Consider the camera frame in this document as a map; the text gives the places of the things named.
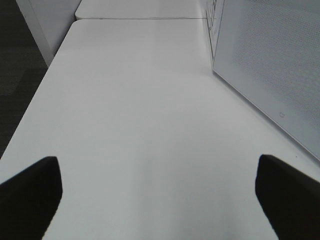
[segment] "white table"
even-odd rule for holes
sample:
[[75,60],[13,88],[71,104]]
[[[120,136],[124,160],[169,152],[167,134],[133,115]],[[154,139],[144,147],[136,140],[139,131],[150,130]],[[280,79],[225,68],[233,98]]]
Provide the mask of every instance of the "white table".
[[261,154],[319,165],[211,72],[205,20],[80,20],[0,160],[0,182],[57,156],[44,239],[276,240]]
[[79,19],[201,19],[207,0],[82,0]]

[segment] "dark carpet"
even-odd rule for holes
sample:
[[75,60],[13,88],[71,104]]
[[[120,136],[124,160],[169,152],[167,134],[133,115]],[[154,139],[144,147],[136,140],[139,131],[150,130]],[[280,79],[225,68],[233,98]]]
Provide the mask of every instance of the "dark carpet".
[[0,158],[47,66],[15,0],[0,1]]

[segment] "white desk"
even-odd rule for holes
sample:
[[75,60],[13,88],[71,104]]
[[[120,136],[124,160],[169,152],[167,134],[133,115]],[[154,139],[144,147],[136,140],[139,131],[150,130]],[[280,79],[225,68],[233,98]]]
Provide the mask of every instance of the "white desk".
[[46,240],[276,240],[261,154],[319,167],[213,76],[202,19],[75,22],[0,160],[0,182],[57,156]]
[[201,19],[207,0],[82,0],[77,19]]

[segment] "floor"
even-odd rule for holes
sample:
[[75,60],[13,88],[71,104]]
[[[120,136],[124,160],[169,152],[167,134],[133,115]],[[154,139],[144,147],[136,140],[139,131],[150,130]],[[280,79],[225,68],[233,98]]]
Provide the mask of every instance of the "floor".
[[1,158],[47,66],[15,0],[0,1],[0,31]]

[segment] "perforated panel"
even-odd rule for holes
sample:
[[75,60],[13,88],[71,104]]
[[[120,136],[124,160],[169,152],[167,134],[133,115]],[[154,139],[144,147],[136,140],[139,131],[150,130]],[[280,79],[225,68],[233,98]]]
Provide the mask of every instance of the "perforated panel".
[[213,69],[319,158],[320,1],[221,2]]

